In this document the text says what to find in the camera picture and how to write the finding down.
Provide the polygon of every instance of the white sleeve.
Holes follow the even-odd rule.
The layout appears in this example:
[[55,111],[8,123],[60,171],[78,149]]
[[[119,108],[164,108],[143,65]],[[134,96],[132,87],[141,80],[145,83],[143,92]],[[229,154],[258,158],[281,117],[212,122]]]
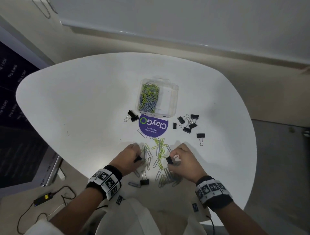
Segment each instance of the white sleeve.
[[39,220],[27,230],[25,235],[64,235],[58,228],[46,220]]

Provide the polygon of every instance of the plastic container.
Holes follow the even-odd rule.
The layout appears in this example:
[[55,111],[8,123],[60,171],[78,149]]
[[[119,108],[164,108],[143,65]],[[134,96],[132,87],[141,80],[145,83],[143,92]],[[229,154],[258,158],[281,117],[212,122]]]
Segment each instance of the plastic container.
[[[155,112],[146,112],[139,110],[140,96],[143,90],[143,85],[149,83],[159,87],[158,100],[155,106]],[[169,79],[155,78],[155,79],[143,79],[140,83],[137,102],[135,109],[148,116],[157,118],[170,118],[175,115],[176,106],[178,102],[179,86],[170,82]]]

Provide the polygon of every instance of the wristband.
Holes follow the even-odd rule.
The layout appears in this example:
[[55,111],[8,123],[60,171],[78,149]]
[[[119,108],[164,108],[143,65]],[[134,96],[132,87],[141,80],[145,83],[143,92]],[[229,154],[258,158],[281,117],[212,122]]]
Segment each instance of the wristband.
[[233,202],[229,191],[224,185],[211,176],[204,176],[198,180],[195,193],[200,202],[213,211],[221,209]]
[[103,199],[110,200],[121,188],[121,172],[113,166],[106,166],[98,170],[89,180],[86,188],[96,188],[103,196]]

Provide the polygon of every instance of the round table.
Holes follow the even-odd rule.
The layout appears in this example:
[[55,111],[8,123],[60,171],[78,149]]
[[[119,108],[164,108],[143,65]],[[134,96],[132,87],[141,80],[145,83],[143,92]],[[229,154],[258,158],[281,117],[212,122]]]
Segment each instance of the round table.
[[[240,95],[215,69],[157,54],[94,55],[27,76],[16,98],[41,137],[64,160],[91,177],[128,144],[155,145],[154,140],[137,132],[139,121],[123,120],[129,110],[134,110],[140,82],[145,78],[169,79],[179,86],[176,114],[168,118],[168,128],[160,138],[165,138],[171,149],[187,144],[207,174],[220,180],[244,209],[256,171],[255,133]],[[173,122],[178,123],[177,117],[186,114],[199,115],[198,126],[191,134],[172,128]],[[196,133],[206,134],[204,146],[199,145]],[[137,197],[147,207],[194,213],[185,200],[196,198],[195,185],[183,180],[176,187],[159,188],[155,181],[158,168],[152,167],[155,151],[152,154],[151,170],[146,171],[150,185],[129,186],[127,182],[140,180],[132,173],[122,179],[121,193]],[[215,213],[210,213],[215,225],[223,225]]]

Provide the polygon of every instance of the gray floor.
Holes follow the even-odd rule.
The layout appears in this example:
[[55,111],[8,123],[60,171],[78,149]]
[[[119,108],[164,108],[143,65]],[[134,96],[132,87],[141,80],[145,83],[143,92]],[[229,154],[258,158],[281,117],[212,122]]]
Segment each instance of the gray floor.
[[[309,140],[300,127],[253,120],[257,139],[257,167],[254,186],[246,205],[247,212],[270,235],[306,235],[310,233],[310,176]],[[86,177],[65,161],[62,170],[66,180],[56,179],[47,188],[36,188],[12,196],[4,197],[0,203],[0,234],[18,234],[18,218],[30,206],[33,199],[44,193],[53,192],[63,185],[69,185],[80,193],[87,183]],[[41,212],[52,213],[63,202],[56,195],[50,201],[32,207],[20,223],[25,232],[35,222]],[[97,210],[93,217],[100,217]],[[227,234],[225,229],[216,227],[216,234]]]

